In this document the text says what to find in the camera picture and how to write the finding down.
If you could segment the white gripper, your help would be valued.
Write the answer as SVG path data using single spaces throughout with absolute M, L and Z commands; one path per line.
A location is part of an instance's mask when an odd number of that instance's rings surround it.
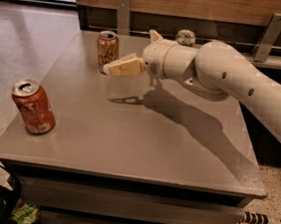
M 114 77 L 135 77 L 146 71 L 152 78 L 165 79 L 163 61 L 171 47 L 174 47 L 177 42 L 164 40 L 155 29 L 150 29 L 148 33 L 153 42 L 142 51 L 142 59 L 135 53 L 123 56 L 104 65 L 105 74 Z

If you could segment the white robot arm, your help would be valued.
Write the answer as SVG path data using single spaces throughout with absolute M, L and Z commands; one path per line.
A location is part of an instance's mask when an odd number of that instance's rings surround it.
M 128 54 L 103 66 L 108 76 L 171 79 L 209 101 L 235 97 L 281 143 L 281 85 L 259 72 L 236 49 L 220 41 L 198 48 L 167 40 L 155 30 L 142 56 Z

